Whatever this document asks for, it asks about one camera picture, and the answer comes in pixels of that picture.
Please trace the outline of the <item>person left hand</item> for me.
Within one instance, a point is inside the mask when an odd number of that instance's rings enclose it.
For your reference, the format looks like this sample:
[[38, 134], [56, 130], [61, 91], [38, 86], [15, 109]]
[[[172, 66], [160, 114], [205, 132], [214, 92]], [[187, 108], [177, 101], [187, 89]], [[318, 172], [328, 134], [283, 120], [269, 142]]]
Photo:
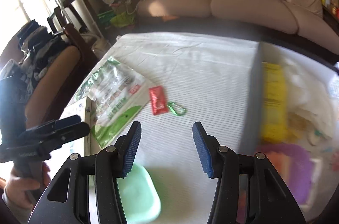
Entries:
[[49, 166], [45, 163], [42, 165], [43, 181], [38, 182], [32, 178], [22, 178], [19, 176], [15, 167], [11, 169], [10, 178], [6, 182], [4, 189], [4, 201], [8, 205], [14, 205], [19, 209], [31, 210], [33, 203], [28, 196], [28, 191], [35, 191], [41, 186], [49, 185], [51, 178], [49, 177]]

